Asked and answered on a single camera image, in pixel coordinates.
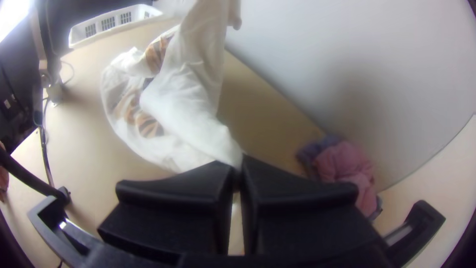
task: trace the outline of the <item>purple cloth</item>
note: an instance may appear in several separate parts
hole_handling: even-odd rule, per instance
[[[296,157],[312,180],[357,185],[356,207],[370,220],[379,215],[381,204],[378,204],[373,187],[373,166],[360,148],[330,135],[320,142],[308,144]]]
[[[335,135],[327,135],[324,137],[323,140],[318,142],[312,142],[306,146],[304,146],[301,150],[299,150],[296,154],[296,158],[299,162],[304,166],[307,175],[313,181],[319,181],[319,173],[317,172],[316,168],[313,166],[314,159],[322,153],[325,149],[336,146],[340,143],[342,139]]]

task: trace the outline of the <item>laundry basket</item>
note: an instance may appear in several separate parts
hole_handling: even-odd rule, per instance
[[[165,19],[168,17],[161,11],[146,4],[114,10],[74,25],[69,31],[69,47],[75,49],[118,32]]]

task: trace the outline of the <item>white cloth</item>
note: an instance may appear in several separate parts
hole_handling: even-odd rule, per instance
[[[213,160],[240,169],[242,151],[216,119],[228,16],[229,0],[198,0],[174,29],[159,74],[143,92],[145,78],[153,76],[136,48],[104,70],[101,95],[109,123],[144,159],[177,173]],[[131,105],[139,100],[140,107]],[[117,115],[131,107],[141,111],[128,111],[132,118]],[[131,123],[146,120],[144,114],[158,122],[160,135],[144,137]]]

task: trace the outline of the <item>pink cloth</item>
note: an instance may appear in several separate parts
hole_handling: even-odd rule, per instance
[[[373,167],[365,154],[347,141],[322,151],[313,161],[324,183],[351,182],[358,187],[357,208],[366,216],[377,209]]]

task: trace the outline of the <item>pink fabric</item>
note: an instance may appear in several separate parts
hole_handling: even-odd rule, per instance
[[[313,165],[324,183],[351,182],[358,187],[356,206],[366,216],[377,209],[373,167],[365,154],[347,141],[322,151]]]

